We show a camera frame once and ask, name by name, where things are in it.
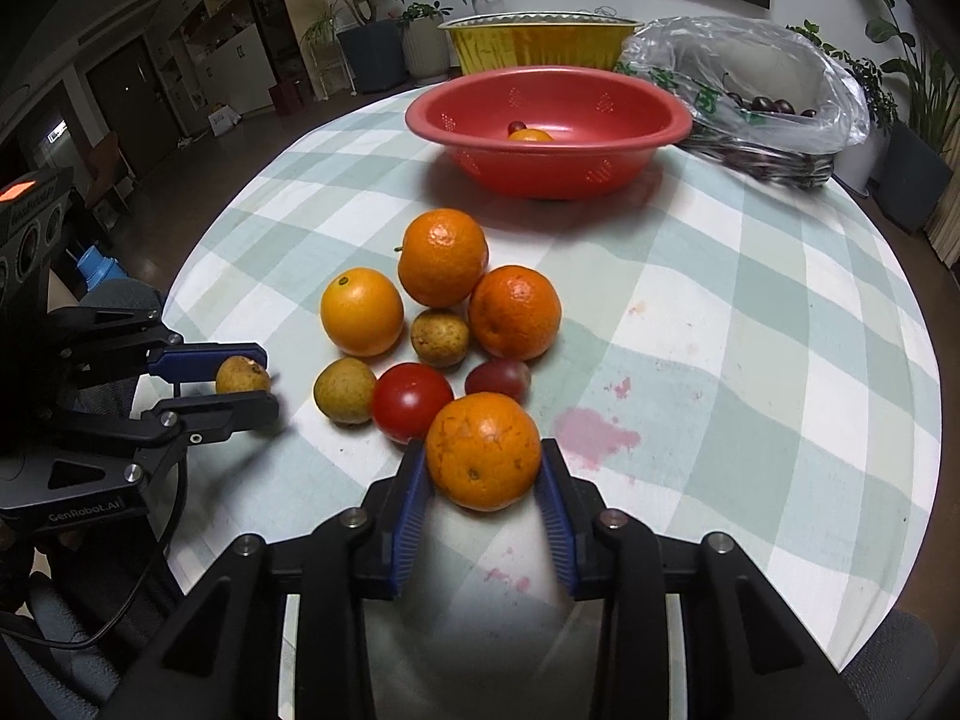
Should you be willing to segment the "large leaf plant dark pot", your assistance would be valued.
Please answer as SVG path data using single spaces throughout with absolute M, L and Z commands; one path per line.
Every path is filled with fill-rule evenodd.
M 929 221 L 953 177 L 944 149 L 958 125 L 958 75 L 947 68 L 944 52 L 903 28 L 895 0 L 878 0 L 885 13 L 867 21 L 871 43 L 893 41 L 898 55 L 880 66 L 884 76 L 907 85 L 910 112 L 890 135 L 875 201 L 884 215 L 908 234 Z

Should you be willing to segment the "red plastic colander bowl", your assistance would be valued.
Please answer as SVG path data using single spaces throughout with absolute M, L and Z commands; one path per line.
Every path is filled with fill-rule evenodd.
M 512 142 L 523 121 L 550 143 Z M 516 67 L 460 76 L 416 96 L 405 124 L 478 185 L 506 197 L 590 200 L 640 177 L 685 140 L 692 115 L 640 78 L 583 67 Z

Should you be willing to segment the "tall plant in dark pot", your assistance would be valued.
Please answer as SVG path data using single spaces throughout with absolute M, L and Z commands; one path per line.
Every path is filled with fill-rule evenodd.
M 347 60 L 358 93 L 389 91 L 407 78 L 397 23 L 387 5 L 404 0 L 329 0 L 345 10 L 350 24 L 337 29 L 337 43 Z

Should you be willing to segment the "plant in white ribbed pot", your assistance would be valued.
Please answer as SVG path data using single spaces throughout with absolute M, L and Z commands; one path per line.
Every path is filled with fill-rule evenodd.
M 398 17 L 405 65 L 419 85 L 438 82 L 448 76 L 451 68 L 449 41 L 441 25 L 449 13 L 449 7 L 434 0 L 413 2 Z

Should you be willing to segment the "white storage cabinet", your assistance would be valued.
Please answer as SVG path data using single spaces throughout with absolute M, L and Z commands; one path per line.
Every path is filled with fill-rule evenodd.
M 247 115 L 274 105 L 275 73 L 251 0 L 160 0 L 146 43 L 189 135 L 205 130 L 218 107 Z

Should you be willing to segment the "smooth yellow orange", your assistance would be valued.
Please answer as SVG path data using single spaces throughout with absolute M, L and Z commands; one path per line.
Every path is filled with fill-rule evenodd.
M 404 303 L 381 271 L 357 266 L 337 275 L 320 296 L 319 315 L 327 337 L 357 358 L 389 351 L 404 330 Z

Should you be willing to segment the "red grape tomato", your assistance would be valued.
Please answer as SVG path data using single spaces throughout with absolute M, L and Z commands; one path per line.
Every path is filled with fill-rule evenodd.
M 467 374 L 464 392 L 467 395 L 506 395 L 517 403 L 524 403 L 531 383 L 532 372 L 525 362 L 490 359 Z

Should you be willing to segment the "green checkered tablecloth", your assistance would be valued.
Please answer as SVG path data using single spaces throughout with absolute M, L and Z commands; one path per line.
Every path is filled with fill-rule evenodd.
M 267 349 L 285 426 L 195 449 L 171 551 L 182 585 L 236 536 L 309 533 L 395 470 L 374 427 L 314 405 L 335 346 L 320 294 L 392 273 L 407 226 L 452 206 L 493 265 L 560 296 L 529 413 L 608 504 L 681 539 L 730 533 L 846 667 L 918 557 L 939 478 L 939 369 L 918 299 L 838 187 L 757 184 L 664 149 L 623 192 L 501 199 L 405 127 L 407 96 L 304 135 L 226 205 L 172 285 L 191 340 Z

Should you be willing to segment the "gold foil bowl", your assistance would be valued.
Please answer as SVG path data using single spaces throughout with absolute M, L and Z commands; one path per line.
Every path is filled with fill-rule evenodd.
M 505 11 L 441 25 L 464 75 L 534 65 L 612 70 L 639 27 L 592 11 Z

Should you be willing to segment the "clear plastic bag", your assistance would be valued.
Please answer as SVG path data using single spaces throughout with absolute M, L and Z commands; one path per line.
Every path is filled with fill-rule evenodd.
M 672 16 L 649 21 L 623 43 L 615 64 L 680 99 L 693 124 L 782 151 L 833 154 L 872 132 L 866 93 L 851 73 L 811 39 L 771 21 L 737 16 Z M 732 103 L 788 99 L 815 117 L 748 112 Z

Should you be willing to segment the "pile of dark cherries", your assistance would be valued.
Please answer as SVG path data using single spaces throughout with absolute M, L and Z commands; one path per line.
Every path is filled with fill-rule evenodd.
M 734 91 L 729 91 L 727 98 L 731 99 L 732 103 L 739 106 L 740 109 L 748 110 L 748 112 L 758 112 L 758 114 L 800 115 L 800 117 L 815 117 L 817 115 L 817 111 L 811 107 L 797 110 L 789 103 L 788 99 L 771 99 L 766 98 L 766 96 L 754 96 L 747 99 L 740 96 L 739 93 L 734 93 Z

